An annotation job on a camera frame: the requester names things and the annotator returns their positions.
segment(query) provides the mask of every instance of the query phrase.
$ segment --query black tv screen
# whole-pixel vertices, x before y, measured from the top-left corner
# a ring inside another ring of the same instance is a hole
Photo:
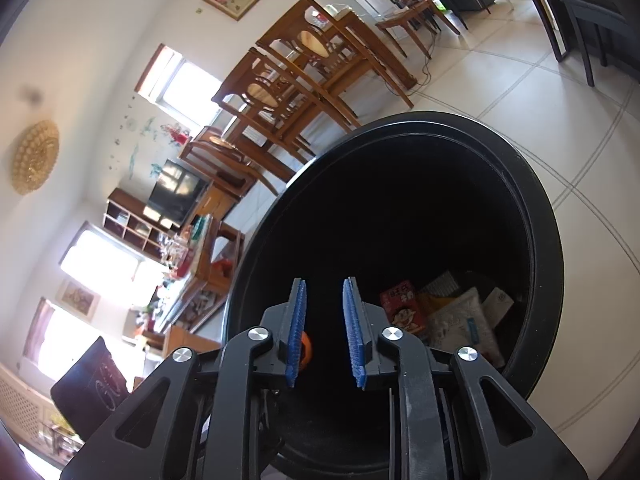
[[[163,219],[167,218],[181,226],[195,207],[205,185],[199,176],[167,159],[147,205]]]

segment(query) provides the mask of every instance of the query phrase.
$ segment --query trash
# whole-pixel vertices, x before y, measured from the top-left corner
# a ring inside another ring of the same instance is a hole
[[[431,314],[423,335],[432,348],[455,352],[462,346],[472,346],[496,368],[504,366],[504,358],[482,312],[475,287]]]
[[[429,283],[429,285],[421,288],[420,292],[428,292],[438,298],[446,298],[447,296],[453,296],[455,298],[462,293],[462,290],[460,290],[460,286],[453,275],[447,271],[438,276]]]
[[[495,328],[513,304],[509,295],[498,287],[494,287],[482,302],[482,311],[489,326]]]
[[[414,286],[408,280],[380,294],[382,308],[389,323],[417,334],[424,330],[424,319],[415,299]]]

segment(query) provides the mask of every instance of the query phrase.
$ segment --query gold wall decoration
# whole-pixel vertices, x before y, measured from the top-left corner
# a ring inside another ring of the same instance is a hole
[[[56,123],[45,120],[28,129],[14,156],[12,186],[21,195],[44,184],[58,158],[60,132]]]

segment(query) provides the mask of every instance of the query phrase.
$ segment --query television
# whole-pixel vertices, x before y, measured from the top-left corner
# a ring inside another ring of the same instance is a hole
[[[168,229],[179,229],[196,207],[205,187],[206,183],[195,173],[167,159],[144,215]]]

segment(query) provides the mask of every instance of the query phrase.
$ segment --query wooden cabinet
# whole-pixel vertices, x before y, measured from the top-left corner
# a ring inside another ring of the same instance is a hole
[[[169,229],[144,216],[146,204],[116,188],[107,199],[103,227],[129,247],[157,262],[161,259],[160,237]]]

